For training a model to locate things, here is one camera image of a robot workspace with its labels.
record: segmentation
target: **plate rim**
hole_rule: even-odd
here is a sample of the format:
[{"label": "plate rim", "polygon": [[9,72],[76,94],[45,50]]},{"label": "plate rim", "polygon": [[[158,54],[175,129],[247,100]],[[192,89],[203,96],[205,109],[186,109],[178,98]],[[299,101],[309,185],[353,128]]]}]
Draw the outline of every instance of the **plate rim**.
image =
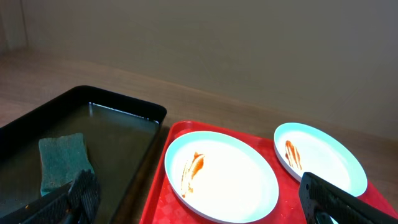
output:
[{"label": "plate rim", "polygon": [[[222,135],[222,136],[226,136],[227,138],[231,138],[231,139],[233,139],[234,141],[241,142],[241,143],[243,143],[244,145],[246,145],[247,147],[251,148],[251,149],[254,151],[254,153],[257,154],[257,156],[261,157],[261,158],[264,160],[265,165],[267,166],[267,168],[269,168],[269,169],[271,170],[272,178],[274,179],[275,189],[276,189],[276,192],[273,192],[273,194],[276,195],[276,196],[274,197],[275,200],[274,200],[273,202],[271,202],[270,207],[272,207],[272,208],[269,210],[268,213],[263,214],[263,215],[261,215],[260,217],[253,218],[253,219],[251,219],[251,220],[244,220],[244,221],[240,221],[240,222],[235,222],[235,221],[231,221],[231,220],[219,220],[219,219],[210,217],[210,216],[206,215],[205,213],[199,211],[197,208],[191,206],[191,205],[190,205],[185,199],[183,199],[183,198],[181,197],[181,195],[176,191],[176,189],[175,189],[175,187],[174,187],[174,183],[172,183],[172,181],[170,180],[170,178],[169,178],[169,172],[168,172],[168,170],[167,170],[167,158],[168,158],[169,148],[171,148],[172,145],[173,145],[173,143],[174,143],[176,140],[180,139],[180,138],[186,138],[188,135],[191,135],[191,134],[202,134],[202,133],[210,133],[210,134],[215,134],[215,135]],[[261,154],[259,154],[253,147],[251,147],[251,146],[248,145],[247,143],[243,142],[242,140],[239,140],[238,138],[232,137],[232,136],[227,135],[227,134],[219,133],[219,132],[216,132],[216,131],[193,131],[193,132],[190,132],[190,133],[187,133],[187,134],[183,134],[183,135],[179,136],[178,138],[174,139],[174,140],[170,143],[170,145],[167,147],[167,150],[166,150],[166,153],[165,153],[165,157],[164,157],[164,169],[165,169],[166,177],[168,178],[169,183],[171,184],[171,188],[172,188],[173,192],[177,195],[178,199],[179,199],[181,202],[183,202],[184,205],[186,205],[189,209],[191,209],[191,210],[192,210],[193,212],[195,212],[196,214],[198,214],[198,215],[200,215],[200,216],[202,216],[202,217],[204,217],[204,218],[206,218],[206,219],[209,219],[209,220],[211,220],[211,221],[214,221],[214,222],[218,222],[218,223],[250,223],[250,222],[254,222],[254,221],[260,220],[260,219],[266,217],[267,215],[269,215],[269,214],[275,209],[275,207],[276,207],[276,205],[277,205],[277,202],[278,202],[278,200],[279,200],[279,183],[278,183],[278,180],[277,180],[277,177],[276,177],[276,175],[275,175],[274,170],[273,170],[272,167],[269,165],[269,163],[267,162],[267,160],[266,160]]]},{"label": "plate rim", "polygon": [[[359,187],[356,187],[354,191],[350,191],[350,192],[348,192],[348,193],[351,194],[351,195],[353,195],[354,197],[358,197],[358,196],[362,195],[363,193],[365,193],[366,189],[368,188],[368,177],[366,176],[365,170],[363,169],[361,163],[360,163],[360,162],[358,161],[358,159],[351,153],[351,151],[349,151],[349,150],[347,149],[347,147],[345,147],[342,143],[340,143],[339,141],[337,141],[334,137],[330,136],[330,135],[327,134],[326,132],[324,132],[324,131],[322,131],[322,130],[320,130],[320,129],[318,129],[318,128],[314,128],[313,126],[310,126],[310,125],[307,125],[307,124],[295,123],[295,122],[289,122],[289,123],[281,124],[281,125],[278,126],[278,128],[276,128],[276,130],[275,130],[275,132],[274,132],[274,150],[275,150],[275,153],[276,153],[276,155],[277,155],[277,158],[278,158],[279,162],[282,164],[282,166],[285,168],[285,170],[286,170],[292,177],[294,177],[296,180],[298,180],[299,182],[301,182],[302,176],[301,176],[297,171],[295,171],[293,168],[291,168],[290,166],[287,165],[287,163],[285,162],[285,159],[284,159],[283,156],[279,153],[279,150],[278,150],[278,148],[277,148],[277,137],[279,137],[279,136],[281,136],[281,135],[283,134],[283,133],[280,133],[280,132],[281,132],[281,129],[284,128],[285,126],[302,126],[302,127],[306,128],[306,129],[312,129],[312,130],[315,131],[315,132],[321,133],[324,137],[329,138],[328,140],[334,141],[335,144],[337,144],[337,145],[339,146],[339,148],[338,148],[338,149],[335,149],[334,147],[331,146],[333,152],[334,152],[334,153],[337,152],[341,157],[345,157],[344,155],[341,154],[341,151],[345,151],[345,154],[346,154],[347,156],[352,157],[351,159],[354,159],[354,160],[353,160],[354,163],[351,164],[351,166],[357,168],[359,174],[361,175],[360,178],[363,180],[363,184],[360,184]],[[297,129],[297,128],[291,129],[291,130],[292,130],[292,131],[293,131],[293,130],[302,131],[301,129]],[[309,134],[309,135],[311,135],[311,136],[313,136],[313,137],[315,137],[315,138],[317,138],[317,139],[320,139],[320,140],[322,140],[322,141],[325,141],[326,143],[329,142],[329,141],[326,141],[324,138],[319,138],[319,137],[314,136],[313,134],[310,134],[310,133],[308,133],[308,132],[305,132],[305,131],[302,131],[302,132],[304,132],[304,133],[306,133],[306,134]],[[347,169],[347,167],[345,166],[345,163],[344,163],[344,162],[342,162],[342,163],[343,163],[345,169],[347,170],[349,176],[351,176],[351,175],[350,175],[351,171],[350,171],[349,169]]]}]

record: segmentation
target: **black tray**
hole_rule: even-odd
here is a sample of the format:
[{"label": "black tray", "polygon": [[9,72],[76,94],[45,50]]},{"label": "black tray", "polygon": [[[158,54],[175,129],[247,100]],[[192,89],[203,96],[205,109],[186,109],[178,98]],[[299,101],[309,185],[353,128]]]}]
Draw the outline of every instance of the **black tray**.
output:
[{"label": "black tray", "polygon": [[110,222],[159,132],[164,107],[78,86],[0,129],[0,217],[40,197],[39,139],[83,133]]}]

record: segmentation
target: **green sponge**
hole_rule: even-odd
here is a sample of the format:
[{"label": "green sponge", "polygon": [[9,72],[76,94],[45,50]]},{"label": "green sponge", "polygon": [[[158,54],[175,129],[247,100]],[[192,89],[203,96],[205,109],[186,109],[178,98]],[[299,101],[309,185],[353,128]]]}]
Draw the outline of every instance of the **green sponge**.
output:
[{"label": "green sponge", "polygon": [[81,170],[94,169],[87,158],[82,133],[39,141],[42,161],[42,196],[71,182]]}]

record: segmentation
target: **plate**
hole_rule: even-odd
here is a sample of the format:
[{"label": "plate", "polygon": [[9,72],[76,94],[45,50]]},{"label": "plate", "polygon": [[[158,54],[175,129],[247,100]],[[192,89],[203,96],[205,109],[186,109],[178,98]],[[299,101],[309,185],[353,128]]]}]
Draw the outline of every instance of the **plate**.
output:
[{"label": "plate", "polygon": [[[286,156],[290,141],[299,153],[302,170],[294,156]],[[340,142],[323,131],[305,124],[285,123],[274,134],[274,148],[283,167],[298,181],[308,171],[339,187],[352,196],[360,196],[368,186],[365,171],[358,160]]]},{"label": "plate", "polygon": [[[203,163],[192,162],[195,154]],[[191,164],[197,173],[191,179],[190,172],[183,177]],[[274,209],[279,196],[267,161],[246,143],[221,133],[196,131],[177,138],[167,149],[165,171],[178,198],[214,222],[259,220]],[[190,181],[192,192],[185,180]]]}]

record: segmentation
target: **beige wall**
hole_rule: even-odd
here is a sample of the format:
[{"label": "beige wall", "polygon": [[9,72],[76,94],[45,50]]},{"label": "beige wall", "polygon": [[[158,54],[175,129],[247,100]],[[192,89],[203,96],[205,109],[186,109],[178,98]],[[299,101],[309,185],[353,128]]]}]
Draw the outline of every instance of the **beige wall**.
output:
[{"label": "beige wall", "polygon": [[398,1],[23,0],[30,47],[398,139]]},{"label": "beige wall", "polygon": [[21,0],[0,0],[0,53],[26,45]]}]

